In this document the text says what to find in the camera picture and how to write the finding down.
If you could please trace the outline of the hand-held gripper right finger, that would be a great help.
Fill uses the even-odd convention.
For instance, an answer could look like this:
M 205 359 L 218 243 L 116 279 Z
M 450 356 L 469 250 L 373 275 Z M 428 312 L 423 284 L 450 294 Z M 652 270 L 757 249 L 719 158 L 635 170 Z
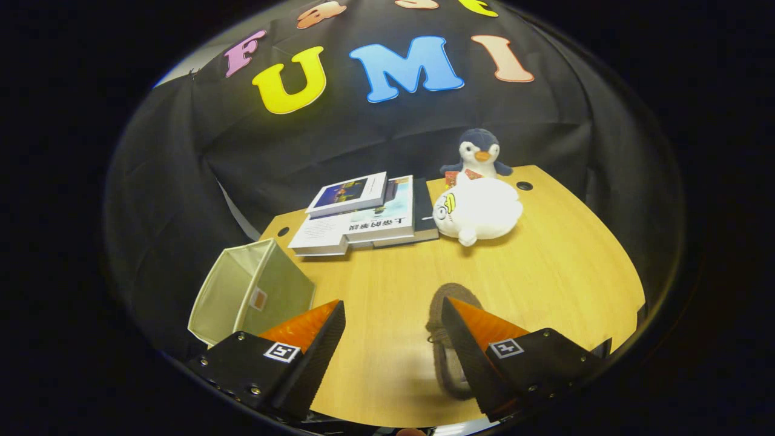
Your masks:
M 492 422 L 547 408 L 590 381 L 609 355 L 608 340 L 589 350 L 555 329 L 526 331 L 451 297 L 443 300 L 442 324 Z

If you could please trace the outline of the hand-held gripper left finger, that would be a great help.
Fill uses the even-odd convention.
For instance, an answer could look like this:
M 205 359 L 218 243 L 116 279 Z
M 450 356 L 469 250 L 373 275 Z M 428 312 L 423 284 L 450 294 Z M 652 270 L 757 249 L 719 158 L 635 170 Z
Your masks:
M 345 326 L 345 303 L 332 300 L 261 334 L 230 334 L 185 366 L 253 411 L 304 420 Z

